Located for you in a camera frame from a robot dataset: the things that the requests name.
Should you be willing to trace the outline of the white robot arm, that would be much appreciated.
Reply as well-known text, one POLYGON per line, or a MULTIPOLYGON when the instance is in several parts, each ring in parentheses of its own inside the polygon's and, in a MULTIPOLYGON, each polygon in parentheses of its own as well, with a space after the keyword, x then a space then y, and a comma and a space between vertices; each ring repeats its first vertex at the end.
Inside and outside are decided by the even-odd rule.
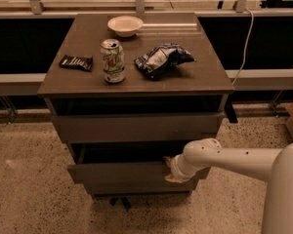
POLYGON ((187 143, 167 157, 170 182, 183 183, 199 171, 217 167, 267 184, 262 234, 293 234, 293 143, 284 148, 224 148, 214 138, 187 143))

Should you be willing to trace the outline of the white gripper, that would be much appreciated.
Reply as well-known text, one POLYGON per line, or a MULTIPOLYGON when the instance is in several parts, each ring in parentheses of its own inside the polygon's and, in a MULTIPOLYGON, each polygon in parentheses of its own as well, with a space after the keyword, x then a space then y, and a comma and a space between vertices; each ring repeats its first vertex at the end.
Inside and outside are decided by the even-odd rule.
POLYGON ((198 171, 198 168, 189 163, 183 155, 177 155, 173 158, 164 156, 163 159, 170 168, 170 174, 164 177, 168 182, 183 183, 194 177, 198 171))

